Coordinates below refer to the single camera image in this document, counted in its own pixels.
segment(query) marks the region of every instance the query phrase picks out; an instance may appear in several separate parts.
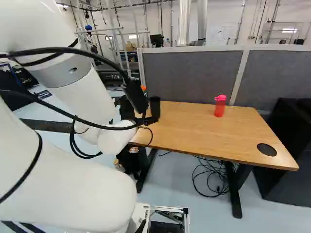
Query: desk leg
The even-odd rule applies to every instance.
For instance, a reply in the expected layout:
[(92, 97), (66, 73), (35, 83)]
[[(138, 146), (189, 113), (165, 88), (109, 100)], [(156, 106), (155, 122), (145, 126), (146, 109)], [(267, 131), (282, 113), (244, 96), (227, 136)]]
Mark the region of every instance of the desk leg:
[(138, 180), (136, 182), (137, 193), (140, 193), (141, 190), (142, 190), (142, 187), (143, 187), (143, 185), (145, 183), (145, 180), (147, 178), (147, 175), (148, 175), (148, 171), (149, 171), (149, 169), (150, 169), (150, 167), (152, 165), (152, 162), (155, 159), (156, 152), (157, 152), (157, 149), (151, 149), (149, 155), (146, 158), (146, 161), (144, 163), (143, 169), (141, 170), (139, 178), (138, 178)]
[(234, 172), (231, 162), (224, 162), (227, 170), (230, 200), (232, 204), (232, 215), (235, 218), (242, 218), (242, 208), (239, 196), (239, 189), (244, 184), (253, 166), (240, 164), (237, 171)]

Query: whiteboard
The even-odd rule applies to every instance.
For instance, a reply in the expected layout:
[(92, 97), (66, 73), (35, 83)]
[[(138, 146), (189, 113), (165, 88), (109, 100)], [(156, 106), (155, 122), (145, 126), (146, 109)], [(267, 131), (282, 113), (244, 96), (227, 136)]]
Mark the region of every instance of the whiteboard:
[(238, 31), (238, 23), (224, 23), (207, 26), (206, 45), (226, 45), (228, 38), (234, 40)]

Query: gray cubicle partition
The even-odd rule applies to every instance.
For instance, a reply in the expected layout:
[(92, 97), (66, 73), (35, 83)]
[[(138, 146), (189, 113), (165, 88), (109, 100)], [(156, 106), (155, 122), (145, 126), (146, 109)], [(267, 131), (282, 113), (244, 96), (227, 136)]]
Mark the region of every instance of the gray cubicle partition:
[(311, 48), (299, 45), (142, 49), (141, 76), (149, 96), (273, 109), (278, 98), (311, 98)]
[(235, 105), (272, 110), (281, 97), (311, 98), (311, 52), (251, 50)]
[(243, 51), (143, 53), (149, 96), (162, 100), (214, 103), (227, 95), (229, 103)]

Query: desk surface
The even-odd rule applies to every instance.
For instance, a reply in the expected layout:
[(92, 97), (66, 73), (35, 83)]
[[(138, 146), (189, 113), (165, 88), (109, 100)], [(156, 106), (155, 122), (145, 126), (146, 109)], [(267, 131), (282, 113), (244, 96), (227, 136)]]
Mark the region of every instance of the desk surface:
[[(149, 125), (154, 137), (148, 147), (243, 164), (298, 170), (298, 164), (254, 108), (226, 106), (222, 118), (214, 105), (161, 102), (159, 122)], [(131, 144), (147, 146), (150, 132), (139, 129)], [(275, 157), (262, 154), (257, 144), (266, 143)]]

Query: red water bottle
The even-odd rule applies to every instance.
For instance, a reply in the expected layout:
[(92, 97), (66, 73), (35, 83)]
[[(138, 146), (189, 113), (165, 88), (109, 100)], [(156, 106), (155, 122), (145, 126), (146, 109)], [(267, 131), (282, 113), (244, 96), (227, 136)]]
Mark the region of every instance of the red water bottle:
[(214, 116), (222, 117), (225, 111), (225, 95), (219, 95), (215, 97), (216, 105), (215, 105), (215, 112)]

